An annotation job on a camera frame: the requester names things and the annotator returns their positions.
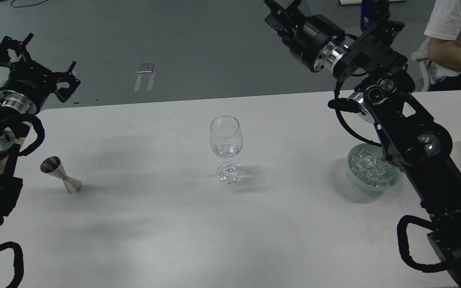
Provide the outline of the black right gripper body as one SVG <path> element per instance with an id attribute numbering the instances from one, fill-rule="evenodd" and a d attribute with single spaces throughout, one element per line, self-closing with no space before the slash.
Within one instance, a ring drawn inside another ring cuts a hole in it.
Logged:
<path id="1" fill-rule="evenodd" d="M 299 12 L 285 15 L 281 21 L 281 38 L 291 55 L 311 72 L 322 70 L 323 50 L 332 43 L 339 46 L 344 42 L 345 32 L 324 15 L 304 16 Z"/>

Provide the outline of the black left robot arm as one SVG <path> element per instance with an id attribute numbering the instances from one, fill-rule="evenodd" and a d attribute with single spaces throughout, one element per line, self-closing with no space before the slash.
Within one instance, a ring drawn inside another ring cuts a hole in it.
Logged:
<path id="1" fill-rule="evenodd" d="M 53 72 L 33 60 L 24 40 L 5 36 L 0 42 L 0 67 L 9 69 L 0 84 L 0 226 L 15 208 L 23 188 L 23 180 L 14 172 L 19 157 L 33 153 L 45 140 L 45 130 L 37 117 L 46 99 L 55 95 L 62 103 L 69 100 L 80 85 L 73 73 L 76 62 L 65 72 Z M 7 241 L 0 252 L 14 253 L 14 275 L 8 287 L 17 288 L 24 276 L 24 257 L 19 244 Z"/>

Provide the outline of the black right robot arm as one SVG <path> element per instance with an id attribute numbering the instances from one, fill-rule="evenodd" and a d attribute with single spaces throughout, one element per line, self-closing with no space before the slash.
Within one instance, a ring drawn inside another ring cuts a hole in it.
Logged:
<path id="1" fill-rule="evenodd" d="M 450 157 L 448 131 L 412 96 L 415 82 L 407 58 L 391 48 L 402 22 L 391 21 L 387 0 L 364 0 L 361 31 L 349 46 L 346 33 L 323 15 L 306 16 L 301 2 L 283 7 L 266 0 L 265 18 L 313 73 L 329 69 L 337 80 L 328 106 L 356 139 L 365 139 L 344 122 L 342 111 L 370 116 L 383 159 L 407 176 L 430 219 L 406 215 L 397 225 L 402 260 L 424 273 L 447 271 L 461 287 L 461 172 Z"/>

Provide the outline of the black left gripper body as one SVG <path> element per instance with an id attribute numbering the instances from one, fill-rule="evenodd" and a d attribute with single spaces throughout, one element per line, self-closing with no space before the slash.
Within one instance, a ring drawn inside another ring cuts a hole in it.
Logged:
<path id="1" fill-rule="evenodd" d="M 0 104 L 17 98 L 20 113 L 39 113 L 48 96 L 57 89 L 59 73 L 36 62 L 30 66 L 26 62 L 12 62 L 8 68 L 9 74 L 0 84 Z"/>

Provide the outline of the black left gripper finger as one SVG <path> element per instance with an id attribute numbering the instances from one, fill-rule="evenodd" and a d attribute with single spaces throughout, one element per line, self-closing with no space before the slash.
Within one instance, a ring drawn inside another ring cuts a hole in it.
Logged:
<path id="1" fill-rule="evenodd" d="M 66 72 L 53 72 L 52 78 L 55 82 L 56 89 L 53 94 L 56 95 L 58 100 L 65 103 L 75 93 L 81 81 L 75 76 L 73 70 L 77 62 L 73 61 Z"/>
<path id="2" fill-rule="evenodd" d="M 0 67 L 13 70 L 19 62 L 23 62 L 26 67 L 30 68 L 33 60 L 27 51 L 27 44 L 29 44 L 33 37 L 34 34 L 29 33 L 24 40 L 20 41 L 5 36 L 0 42 Z M 12 61 L 9 54 L 10 50 L 15 53 L 15 56 L 18 58 L 17 61 Z"/>

